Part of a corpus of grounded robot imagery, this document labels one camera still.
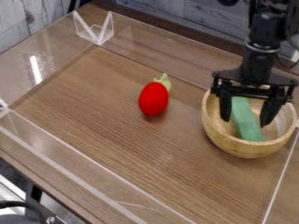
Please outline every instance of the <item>wooden bowl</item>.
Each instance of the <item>wooden bowl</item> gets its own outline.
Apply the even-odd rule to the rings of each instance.
[[[248,99],[256,119],[264,101]],[[201,122],[211,141],[216,146],[240,158],[261,158],[271,155],[284,146],[295,131],[296,113],[292,103],[287,103],[275,120],[261,129],[264,142],[249,142],[237,138],[235,124],[220,119],[220,99],[208,91],[201,101]]]

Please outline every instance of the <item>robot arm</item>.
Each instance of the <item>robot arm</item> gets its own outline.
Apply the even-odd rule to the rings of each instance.
[[[219,1],[229,6],[237,2]],[[261,127],[272,122],[281,106],[292,100],[296,81],[273,74],[271,70],[280,43],[297,33],[297,27],[299,0],[249,1],[249,34],[241,65],[237,69],[213,73],[211,92],[219,97],[224,121],[229,120],[232,96],[265,100],[259,117]]]

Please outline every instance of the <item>wood grain surface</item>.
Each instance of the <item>wood grain surface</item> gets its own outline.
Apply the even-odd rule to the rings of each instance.
[[[81,13],[89,17],[88,21],[97,20],[95,15],[105,15],[90,5],[81,9]],[[136,27],[135,35],[143,33],[145,31]],[[121,41],[113,43],[117,47],[121,45]],[[147,59],[155,60],[156,64],[164,58],[164,61],[176,62],[172,65],[179,63],[187,67],[189,60],[191,69],[199,68],[195,79],[204,86],[211,83],[215,65],[233,67],[239,64],[236,56],[205,45],[196,49],[189,46],[189,53],[200,52],[197,64],[192,59],[181,61],[163,48],[157,51],[159,45],[152,48],[144,42],[135,42],[135,47],[136,51],[127,56],[149,55]],[[263,159],[244,160],[221,152],[201,127],[200,104],[205,89],[173,77],[167,112],[148,119],[139,111],[137,96],[144,84],[160,75],[161,72],[151,67],[92,46],[12,109],[195,223],[259,223],[293,138],[273,156]],[[103,188],[96,166],[85,164],[82,158],[70,157],[70,152],[62,148],[52,147],[33,132],[29,139],[41,147],[42,155],[65,163],[74,175],[95,188]],[[76,205],[73,209],[89,222],[129,223],[115,209],[104,206],[90,191],[2,134],[1,147],[2,154],[48,183],[49,192],[54,189],[72,201],[65,203],[70,208]],[[297,172],[297,167],[292,167],[292,172]],[[115,193],[121,198],[121,191]],[[277,211],[277,219],[287,218],[288,207],[289,204],[281,203],[283,212]],[[156,220],[153,223],[183,223],[173,221],[168,214],[164,218],[163,222]]]

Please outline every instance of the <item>wooden tabletop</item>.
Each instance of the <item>wooden tabletop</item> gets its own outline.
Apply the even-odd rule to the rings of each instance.
[[[105,15],[90,4],[80,12],[88,21]],[[143,36],[144,32],[136,27],[135,37]],[[25,137],[62,169],[45,163],[46,159],[25,150],[2,133],[0,156],[90,223],[140,221],[128,220],[128,216],[99,197],[99,192],[133,211],[141,220],[148,218],[151,223],[260,223],[295,136],[275,155],[244,160],[215,147],[201,127],[201,97],[211,83],[211,71],[236,67],[240,57],[207,45],[177,45],[180,56],[179,53],[164,54],[163,43],[149,47],[141,41],[135,42],[137,50],[127,58],[111,52],[120,46],[127,44],[117,39],[105,45],[107,49],[90,46],[12,106],[81,154],[74,155],[65,145],[56,144],[18,123],[20,137]],[[183,62],[183,51],[191,56],[196,53],[200,60],[185,59]],[[181,73],[189,69],[187,81],[171,77],[167,112],[151,119],[140,113],[137,96],[145,83],[161,72],[135,61],[140,55],[149,55],[143,58],[151,65],[163,60],[169,66],[175,62],[175,69],[183,65]],[[147,192],[152,199],[161,201],[175,213],[169,210],[169,213],[159,214],[151,210],[148,205],[155,206],[151,197],[139,199],[119,182],[105,185],[108,176],[103,167],[88,162],[86,157]],[[292,183],[293,186],[299,184],[297,177]],[[283,223],[289,207],[293,209],[295,205],[295,201],[293,204],[281,202],[271,223]]]

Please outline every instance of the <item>acrylic corner bracket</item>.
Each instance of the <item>acrylic corner bracket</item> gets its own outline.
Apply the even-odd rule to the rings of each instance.
[[[88,26],[76,11],[73,11],[72,15],[78,37],[101,46],[115,35],[112,12],[108,12],[103,26],[96,24]]]

